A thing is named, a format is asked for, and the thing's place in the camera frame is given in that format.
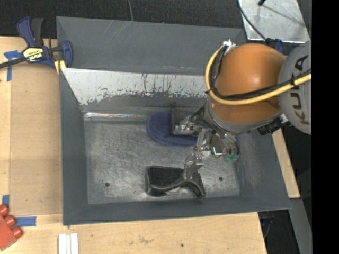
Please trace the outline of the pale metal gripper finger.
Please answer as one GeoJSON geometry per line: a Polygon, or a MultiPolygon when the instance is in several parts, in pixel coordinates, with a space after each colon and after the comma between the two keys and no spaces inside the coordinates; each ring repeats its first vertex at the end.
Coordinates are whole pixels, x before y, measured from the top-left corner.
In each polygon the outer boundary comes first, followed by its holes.
{"type": "Polygon", "coordinates": [[[201,151],[197,147],[194,147],[193,152],[191,152],[185,160],[183,178],[193,180],[203,165],[201,151]]]}
{"type": "Polygon", "coordinates": [[[173,118],[174,135],[197,136],[200,132],[202,132],[202,127],[197,124],[195,116],[186,116],[182,119],[173,118]]]}

